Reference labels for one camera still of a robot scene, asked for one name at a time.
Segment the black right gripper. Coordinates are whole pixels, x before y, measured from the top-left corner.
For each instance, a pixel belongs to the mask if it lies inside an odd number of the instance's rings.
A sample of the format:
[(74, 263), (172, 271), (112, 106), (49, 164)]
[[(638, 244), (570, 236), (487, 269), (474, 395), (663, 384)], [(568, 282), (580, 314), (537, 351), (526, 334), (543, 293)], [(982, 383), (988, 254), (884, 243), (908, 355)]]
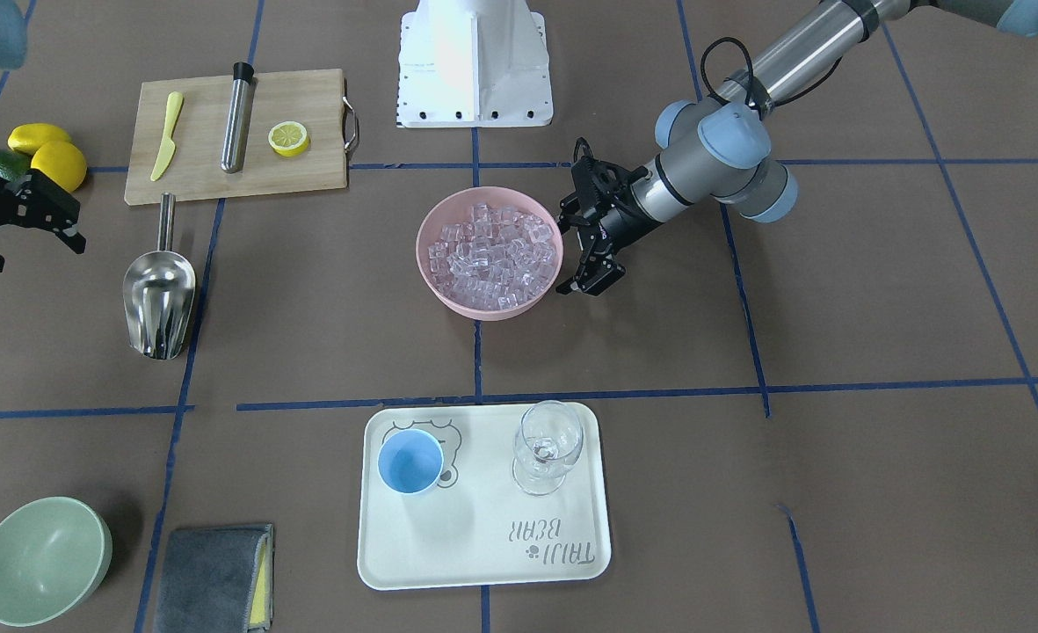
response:
[[(10, 183), (0, 178), (0, 227), (15, 225), (54, 233), (76, 255), (82, 255), (86, 239), (76, 227), (79, 212), (79, 200), (40, 170), (30, 169)], [(0, 272), (4, 265), (0, 255)]]

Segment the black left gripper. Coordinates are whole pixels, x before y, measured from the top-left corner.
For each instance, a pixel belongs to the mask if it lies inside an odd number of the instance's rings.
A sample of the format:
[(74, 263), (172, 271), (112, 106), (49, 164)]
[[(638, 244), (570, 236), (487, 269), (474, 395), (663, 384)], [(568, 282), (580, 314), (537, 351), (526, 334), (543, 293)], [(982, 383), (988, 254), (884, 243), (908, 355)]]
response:
[[(555, 286), (558, 294), (598, 296), (626, 275), (618, 260), (619, 249), (634, 244), (662, 223), (644, 212), (632, 186), (649, 175), (648, 169), (628, 170), (614, 162), (595, 159), (590, 143), (578, 137), (572, 150), (570, 175), (574, 191), (559, 200), (559, 232), (577, 229), (580, 255), (574, 273)], [(599, 251), (597, 229), (611, 244)]]

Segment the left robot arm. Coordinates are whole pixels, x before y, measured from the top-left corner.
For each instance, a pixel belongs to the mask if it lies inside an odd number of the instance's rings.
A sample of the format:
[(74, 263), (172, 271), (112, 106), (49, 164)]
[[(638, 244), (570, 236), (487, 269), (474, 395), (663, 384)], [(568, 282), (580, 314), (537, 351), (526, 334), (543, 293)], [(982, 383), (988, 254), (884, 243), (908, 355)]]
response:
[(559, 232), (574, 231), (577, 268), (559, 294), (596, 296), (626, 275), (616, 256), (680, 213), (712, 198), (755, 222), (782, 219), (797, 200), (797, 180), (772, 156), (764, 121), (808, 95), (832, 75), (845, 53), (867, 42), (916, 1), (820, 1), (720, 87), (698, 103), (680, 100), (654, 129), (660, 150), (632, 170), (599, 160), (578, 139), (570, 175), (574, 189), (559, 200)]

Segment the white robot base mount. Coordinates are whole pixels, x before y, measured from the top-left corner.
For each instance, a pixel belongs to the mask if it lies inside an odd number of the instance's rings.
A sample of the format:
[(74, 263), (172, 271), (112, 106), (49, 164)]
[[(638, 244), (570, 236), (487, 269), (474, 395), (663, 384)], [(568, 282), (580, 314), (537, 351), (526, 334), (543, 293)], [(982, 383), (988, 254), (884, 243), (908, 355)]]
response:
[(546, 23), (526, 1), (421, 1), (403, 13), (399, 35), (397, 126), (554, 119)]

